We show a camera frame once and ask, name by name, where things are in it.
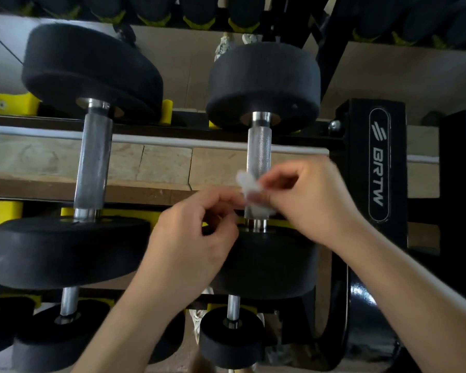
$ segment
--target forearm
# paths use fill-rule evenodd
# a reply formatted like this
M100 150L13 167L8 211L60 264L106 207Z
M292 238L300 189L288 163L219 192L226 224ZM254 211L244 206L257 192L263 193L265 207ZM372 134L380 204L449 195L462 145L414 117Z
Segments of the forearm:
M175 314L165 298L132 282L111 310L72 373L140 373Z
M373 227L334 247L425 373L466 373L466 300Z

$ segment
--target brtw logo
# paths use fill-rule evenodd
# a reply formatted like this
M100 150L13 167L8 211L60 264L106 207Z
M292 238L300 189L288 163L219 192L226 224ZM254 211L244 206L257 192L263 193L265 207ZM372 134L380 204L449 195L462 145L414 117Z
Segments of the brtw logo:
M390 115L383 108L369 113L369 216L384 222L390 214Z

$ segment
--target hand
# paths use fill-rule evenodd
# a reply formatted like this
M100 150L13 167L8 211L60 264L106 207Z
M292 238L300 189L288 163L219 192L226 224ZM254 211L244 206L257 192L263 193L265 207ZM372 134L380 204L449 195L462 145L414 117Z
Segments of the hand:
M276 208L306 237L331 249L343 233L367 224L327 156L281 163L258 182L265 191L249 194L249 201Z
M162 212L130 287L141 285L147 295L166 301L173 316L184 309L209 285L226 260L238 238L234 209L243 207L245 200L240 192L211 188ZM202 235L203 221L215 232Z

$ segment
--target white tissue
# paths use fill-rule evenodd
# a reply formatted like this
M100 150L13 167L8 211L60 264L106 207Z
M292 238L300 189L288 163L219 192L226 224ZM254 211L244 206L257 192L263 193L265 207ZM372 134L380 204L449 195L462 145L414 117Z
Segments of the white tissue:
M239 170L236 173L236 183L242 188L242 193L247 198L250 192L260 192L262 187L257 183L254 176L246 171ZM276 214L273 208L249 203L252 216L256 219L267 219Z

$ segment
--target screw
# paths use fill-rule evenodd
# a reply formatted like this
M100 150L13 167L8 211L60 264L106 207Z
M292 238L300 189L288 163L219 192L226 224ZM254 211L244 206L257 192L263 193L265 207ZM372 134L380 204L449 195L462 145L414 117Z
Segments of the screw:
M0 100L0 110L5 110L7 108L7 102L3 99Z
M333 120L329 123L328 130L330 132L338 132L342 128L342 122L339 120Z

